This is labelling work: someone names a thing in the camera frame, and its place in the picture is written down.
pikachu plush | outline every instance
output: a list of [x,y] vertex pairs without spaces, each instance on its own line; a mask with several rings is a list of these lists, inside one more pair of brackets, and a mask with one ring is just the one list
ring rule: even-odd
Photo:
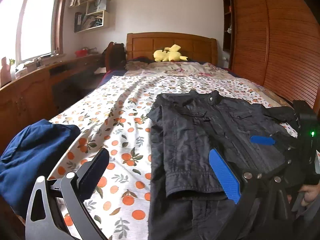
[[178,50],[181,49],[180,46],[174,44],[171,48],[164,48],[164,50],[156,50],[153,54],[156,62],[160,61],[187,61],[188,57],[181,56]]

wall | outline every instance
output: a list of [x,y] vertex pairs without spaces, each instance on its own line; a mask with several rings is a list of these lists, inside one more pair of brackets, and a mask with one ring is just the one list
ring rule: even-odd
[[81,34],[74,33],[75,13],[78,8],[69,8],[70,1],[66,0],[63,15],[63,53],[66,54],[63,60],[76,57],[75,51],[83,47]]
[[102,52],[110,41],[125,44],[127,33],[140,32],[216,38],[218,65],[223,65],[223,0],[112,0],[109,28],[82,33],[82,46],[97,47]]

red bowl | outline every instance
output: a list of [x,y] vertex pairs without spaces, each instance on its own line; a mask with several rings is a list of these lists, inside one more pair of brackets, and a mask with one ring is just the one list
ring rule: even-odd
[[77,50],[75,54],[77,57],[84,57],[88,55],[88,50],[87,49]]

window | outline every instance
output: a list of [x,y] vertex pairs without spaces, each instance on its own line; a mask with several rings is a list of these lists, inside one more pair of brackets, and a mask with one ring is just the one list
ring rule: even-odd
[[0,56],[16,64],[52,53],[56,0],[3,0]]

wardrobe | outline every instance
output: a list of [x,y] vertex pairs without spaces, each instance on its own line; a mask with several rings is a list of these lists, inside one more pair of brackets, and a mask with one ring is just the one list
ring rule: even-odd
[[231,70],[320,108],[320,26],[304,0],[230,0]]

